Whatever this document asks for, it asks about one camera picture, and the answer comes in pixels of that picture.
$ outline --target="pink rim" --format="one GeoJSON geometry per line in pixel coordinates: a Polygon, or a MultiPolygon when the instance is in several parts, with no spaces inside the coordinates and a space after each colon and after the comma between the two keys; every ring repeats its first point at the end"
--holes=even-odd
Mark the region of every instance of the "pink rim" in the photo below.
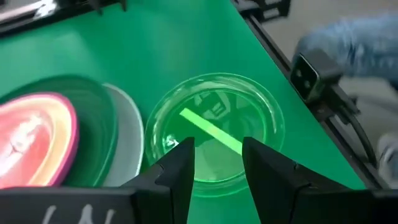
{"type": "Polygon", "coordinates": [[[56,99],[57,101],[61,101],[65,107],[68,108],[68,111],[70,112],[70,118],[71,118],[71,135],[70,135],[70,140],[69,144],[67,147],[67,151],[64,155],[64,157],[61,160],[61,163],[59,164],[57,170],[55,171],[54,175],[51,177],[50,181],[48,182],[47,185],[60,185],[61,182],[64,180],[66,175],[68,174],[68,171],[70,170],[72,166],[72,162],[76,156],[77,152],[77,147],[78,147],[78,142],[79,142],[79,129],[78,129],[78,121],[77,121],[77,115],[75,108],[73,107],[72,103],[69,101],[68,98],[65,96],[59,94],[59,93],[54,93],[54,92],[39,92],[39,93],[33,93],[29,95],[23,95],[15,100],[12,100],[10,102],[7,102],[3,106],[9,104],[9,103],[15,103],[16,101],[20,100],[26,100],[28,98],[36,98],[38,96],[46,96],[46,97],[51,97],[56,99]]]}

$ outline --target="green plate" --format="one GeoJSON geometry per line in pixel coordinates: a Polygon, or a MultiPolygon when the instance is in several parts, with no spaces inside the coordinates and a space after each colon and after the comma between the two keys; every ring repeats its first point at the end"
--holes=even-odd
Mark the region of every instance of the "green plate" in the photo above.
{"type": "Polygon", "coordinates": [[[26,84],[0,98],[5,103],[35,92],[57,92],[76,109],[80,140],[63,185],[100,186],[109,172],[118,140],[118,121],[111,97],[102,84],[78,75],[58,75],[26,84]]]}
{"type": "Polygon", "coordinates": [[[260,84],[228,73],[189,79],[168,92],[146,127],[146,156],[155,163],[187,137],[195,137],[193,194],[219,197],[248,187],[242,141],[256,138],[279,150],[284,118],[260,84]]]}

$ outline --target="green table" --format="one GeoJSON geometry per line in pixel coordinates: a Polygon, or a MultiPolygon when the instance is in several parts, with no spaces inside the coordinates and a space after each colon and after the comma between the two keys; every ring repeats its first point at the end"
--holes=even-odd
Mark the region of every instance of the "green table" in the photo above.
{"type": "MultiPolygon", "coordinates": [[[[134,0],[0,40],[0,94],[41,77],[78,73],[124,89],[146,120],[176,84],[204,73],[266,87],[285,118],[282,153],[352,189],[364,184],[228,0],[134,0]]],[[[258,223],[249,190],[193,198],[189,223],[258,223]]]]}

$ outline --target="gray floor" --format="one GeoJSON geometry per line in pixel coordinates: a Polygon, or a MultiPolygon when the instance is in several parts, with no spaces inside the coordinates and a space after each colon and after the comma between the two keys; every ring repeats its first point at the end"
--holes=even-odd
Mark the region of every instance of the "gray floor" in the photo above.
{"type": "MultiPolygon", "coordinates": [[[[396,0],[292,0],[290,15],[264,24],[264,28],[279,48],[291,58],[299,38],[317,27],[344,18],[371,16],[398,11],[396,0]]],[[[343,79],[340,83],[349,94],[369,95],[383,99],[388,105],[398,107],[398,94],[383,80],[343,79]]],[[[379,137],[389,131],[398,132],[398,109],[390,112],[359,98],[362,114],[359,121],[376,146],[379,137]]],[[[355,138],[352,130],[348,132],[355,138]]]]}

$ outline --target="white plate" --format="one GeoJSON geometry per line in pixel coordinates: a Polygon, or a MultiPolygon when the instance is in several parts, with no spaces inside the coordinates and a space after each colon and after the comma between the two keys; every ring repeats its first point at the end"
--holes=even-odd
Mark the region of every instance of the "white plate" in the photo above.
{"type": "Polygon", "coordinates": [[[139,174],[144,153],[144,125],[137,105],[118,87],[105,83],[118,111],[119,138],[104,187],[119,187],[139,174]]]}

